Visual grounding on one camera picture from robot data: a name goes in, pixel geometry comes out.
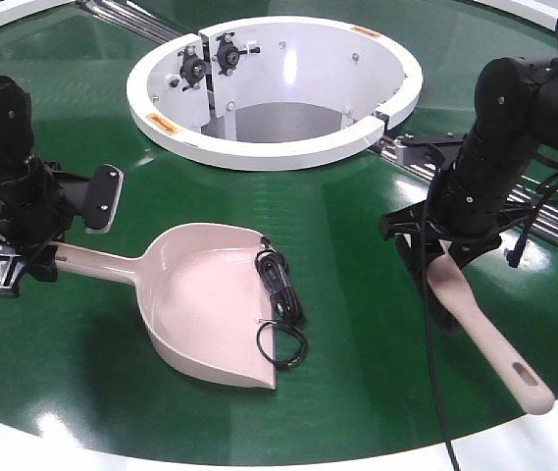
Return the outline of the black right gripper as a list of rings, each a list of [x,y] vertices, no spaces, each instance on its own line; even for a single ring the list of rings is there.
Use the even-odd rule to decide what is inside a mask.
[[[449,228],[431,215],[426,200],[383,214],[380,217],[379,228],[384,239],[396,236],[396,250],[412,275],[421,275],[425,267],[444,254],[442,244],[432,239],[452,241],[449,255],[459,269],[463,269],[502,243],[501,235],[496,232],[464,235]],[[423,236],[430,240],[425,245],[425,254],[421,251],[421,241],[413,236]]]

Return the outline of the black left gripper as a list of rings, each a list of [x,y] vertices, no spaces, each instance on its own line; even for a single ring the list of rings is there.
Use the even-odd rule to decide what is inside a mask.
[[[62,172],[59,162],[42,160],[32,180],[21,186],[27,199],[5,207],[0,220],[2,298],[20,296],[19,283],[24,274],[41,282],[58,280],[56,248],[50,243],[64,239],[74,210],[57,183],[56,172]]]

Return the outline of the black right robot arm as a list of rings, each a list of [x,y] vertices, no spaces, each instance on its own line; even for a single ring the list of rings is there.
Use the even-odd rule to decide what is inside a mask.
[[[414,276],[450,243],[458,267],[497,248],[501,233],[522,226],[507,256],[517,267],[540,209],[558,191],[558,165],[537,187],[532,203],[508,197],[530,162],[545,145],[558,151],[558,57],[501,58],[482,70],[475,89],[476,120],[461,144],[450,151],[431,137],[403,136],[399,152],[426,156],[435,176],[426,200],[380,219],[385,238],[394,237]]]

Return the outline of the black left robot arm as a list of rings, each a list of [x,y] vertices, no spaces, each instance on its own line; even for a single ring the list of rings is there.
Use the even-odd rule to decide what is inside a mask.
[[[34,150],[31,100],[0,76],[0,297],[17,297],[24,274],[54,282],[51,242],[76,214],[56,177],[59,166]]]

